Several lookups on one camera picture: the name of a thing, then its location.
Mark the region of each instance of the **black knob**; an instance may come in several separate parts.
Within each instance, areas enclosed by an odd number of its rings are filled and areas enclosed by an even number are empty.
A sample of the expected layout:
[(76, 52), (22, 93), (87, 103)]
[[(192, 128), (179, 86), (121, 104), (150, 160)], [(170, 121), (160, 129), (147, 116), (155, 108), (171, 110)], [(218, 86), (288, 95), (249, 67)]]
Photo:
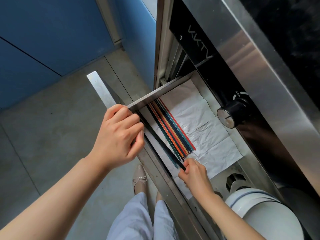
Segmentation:
[(245, 121), (250, 114), (250, 105), (243, 98), (236, 98), (217, 110), (217, 116), (221, 123), (230, 129)]

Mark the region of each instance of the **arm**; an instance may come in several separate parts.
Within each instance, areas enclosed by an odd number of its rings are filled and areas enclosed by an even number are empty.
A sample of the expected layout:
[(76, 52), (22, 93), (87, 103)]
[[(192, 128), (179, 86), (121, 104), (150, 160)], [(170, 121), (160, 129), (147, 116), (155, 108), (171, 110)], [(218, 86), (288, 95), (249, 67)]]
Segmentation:
[(64, 239), (108, 172), (133, 160), (143, 146), (139, 116), (123, 105), (112, 106), (89, 155), (6, 225), (0, 239)]
[(186, 186), (203, 209), (217, 223), (226, 239), (264, 239), (214, 193), (205, 166), (193, 158), (186, 159), (184, 165), (186, 171), (180, 169), (179, 177), (186, 183)]

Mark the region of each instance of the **light blue pants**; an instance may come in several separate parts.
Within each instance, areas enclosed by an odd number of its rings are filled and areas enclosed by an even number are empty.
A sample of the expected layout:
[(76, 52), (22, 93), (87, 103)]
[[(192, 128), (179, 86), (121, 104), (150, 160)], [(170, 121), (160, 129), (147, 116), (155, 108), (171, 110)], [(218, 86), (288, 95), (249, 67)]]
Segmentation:
[(154, 225), (148, 212), (147, 196), (140, 192), (124, 207), (112, 223), (106, 240), (178, 240), (174, 222), (163, 200), (154, 210)]

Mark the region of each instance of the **blue cabinet door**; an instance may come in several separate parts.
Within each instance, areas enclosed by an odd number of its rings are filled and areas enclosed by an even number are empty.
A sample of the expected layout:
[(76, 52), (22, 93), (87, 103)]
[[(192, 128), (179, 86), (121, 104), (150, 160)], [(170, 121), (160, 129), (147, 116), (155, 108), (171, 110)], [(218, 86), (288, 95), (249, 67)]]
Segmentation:
[(114, 49), (95, 0), (0, 0), (0, 36), (62, 76)]
[(0, 112), (59, 79), (58, 74), (0, 39)]
[(122, 45), (144, 82), (153, 90), (156, 21), (142, 0), (109, 0)]

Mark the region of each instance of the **wrinkled paper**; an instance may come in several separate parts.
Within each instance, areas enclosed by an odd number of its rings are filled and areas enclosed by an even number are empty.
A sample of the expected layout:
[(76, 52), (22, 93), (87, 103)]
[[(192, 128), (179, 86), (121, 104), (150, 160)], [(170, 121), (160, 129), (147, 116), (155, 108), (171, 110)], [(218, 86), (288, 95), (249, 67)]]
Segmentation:
[[(203, 164), (210, 179), (242, 158), (228, 132), (213, 114), (207, 101), (200, 95), (191, 80), (172, 89), (160, 98), (196, 148), (188, 157)], [(140, 112), (161, 140), (172, 150), (148, 108), (144, 107)], [(173, 165), (151, 133), (146, 129), (144, 132), (181, 192), (187, 199), (190, 199), (192, 197), (190, 190), (178, 177), (180, 169)]]

